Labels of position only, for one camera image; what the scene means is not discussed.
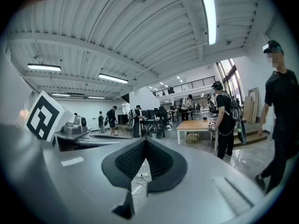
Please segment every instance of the black cap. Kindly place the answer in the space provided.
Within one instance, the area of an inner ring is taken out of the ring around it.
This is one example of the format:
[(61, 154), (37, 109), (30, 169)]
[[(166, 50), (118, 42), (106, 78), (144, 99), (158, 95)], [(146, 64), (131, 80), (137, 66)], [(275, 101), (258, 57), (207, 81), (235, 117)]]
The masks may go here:
[(278, 51), (280, 51), (282, 54), (284, 53), (280, 44), (275, 40), (270, 40), (265, 46), (263, 46), (264, 53), (278, 53)]
[(216, 81), (214, 82), (214, 84), (212, 85), (212, 88), (215, 88), (215, 87), (218, 87), (218, 86), (221, 86), (221, 82), (220, 81)]

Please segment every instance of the black shorts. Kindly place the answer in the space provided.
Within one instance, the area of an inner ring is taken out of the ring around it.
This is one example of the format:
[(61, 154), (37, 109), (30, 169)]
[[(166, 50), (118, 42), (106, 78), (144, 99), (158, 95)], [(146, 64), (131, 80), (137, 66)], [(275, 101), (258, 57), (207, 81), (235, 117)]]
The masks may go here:
[(110, 128), (114, 128), (115, 127), (115, 120), (109, 120), (109, 125), (110, 125)]

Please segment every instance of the black metal railing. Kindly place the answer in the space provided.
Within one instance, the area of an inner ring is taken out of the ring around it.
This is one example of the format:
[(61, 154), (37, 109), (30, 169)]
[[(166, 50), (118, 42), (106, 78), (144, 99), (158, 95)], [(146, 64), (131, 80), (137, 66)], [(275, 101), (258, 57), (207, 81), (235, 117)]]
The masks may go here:
[[(203, 78), (203, 79), (200, 79), (200, 80), (195, 80), (195, 81), (192, 81), (192, 82), (172, 86), (172, 88), (173, 88), (174, 93), (177, 93), (177, 92), (181, 92), (181, 91), (196, 89), (196, 88), (206, 86), (206, 85), (212, 86), (212, 84), (214, 82), (215, 82), (215, 76), (212, 76), (212, 77), (207, 77), (207, 78)], [(170, 94), (168, 94), (168, 88), (165, 88), (165, 89), (160, 90), (160, 91), (152, 91), (152, 92), (153, 92), (154, 95), (156, 95), (156, 97), (163, 96), (163, 92), (165, 93), (165, 95), (170, 95)]]

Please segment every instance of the ceiling light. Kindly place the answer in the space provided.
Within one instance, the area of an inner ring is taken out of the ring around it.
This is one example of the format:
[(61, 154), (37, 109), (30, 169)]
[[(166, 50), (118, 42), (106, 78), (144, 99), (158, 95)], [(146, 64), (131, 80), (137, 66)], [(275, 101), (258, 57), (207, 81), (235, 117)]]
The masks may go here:
[(44, 65), (44, 64), (28, 64), (29, 69), (33, 70), (54, 70), (54, 71), (61, 71), (60, 66), (56, 65)]
[(88, 96), (90, 99), (104, 99), (105, 97)]
[(107, 80), (113, 80), (113, 81), (121, 82), (121, 83), (124, 83), (124, 84), (128, 83), (127, 80), (112, 77), (112, 76), (108, 76), (108, 75), (103, 75), (103, 74), (99, 74), (99, 78), (103, 78), (103, 79), (107, 79)]
[(67, 94), (52, 94), (54, 96), (70, 96), (70, 95), (67, 95)]
[(213, 45), (216, 43), (216, 11), (214, 0), (202, 0), (205, 10), (208, 44)]

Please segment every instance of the black shoe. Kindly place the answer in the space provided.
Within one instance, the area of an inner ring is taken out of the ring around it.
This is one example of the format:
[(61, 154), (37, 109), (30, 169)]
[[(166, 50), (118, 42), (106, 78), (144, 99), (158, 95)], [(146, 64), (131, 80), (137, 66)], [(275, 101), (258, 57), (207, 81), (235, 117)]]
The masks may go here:
[(256, 175), (256, 177), (255, 177), (256, 183), (262, 190), (265, 190), (265, 182), (263, 181), (263, 179), (259, 179), (258, 177), (259, 177), (259, 174)]

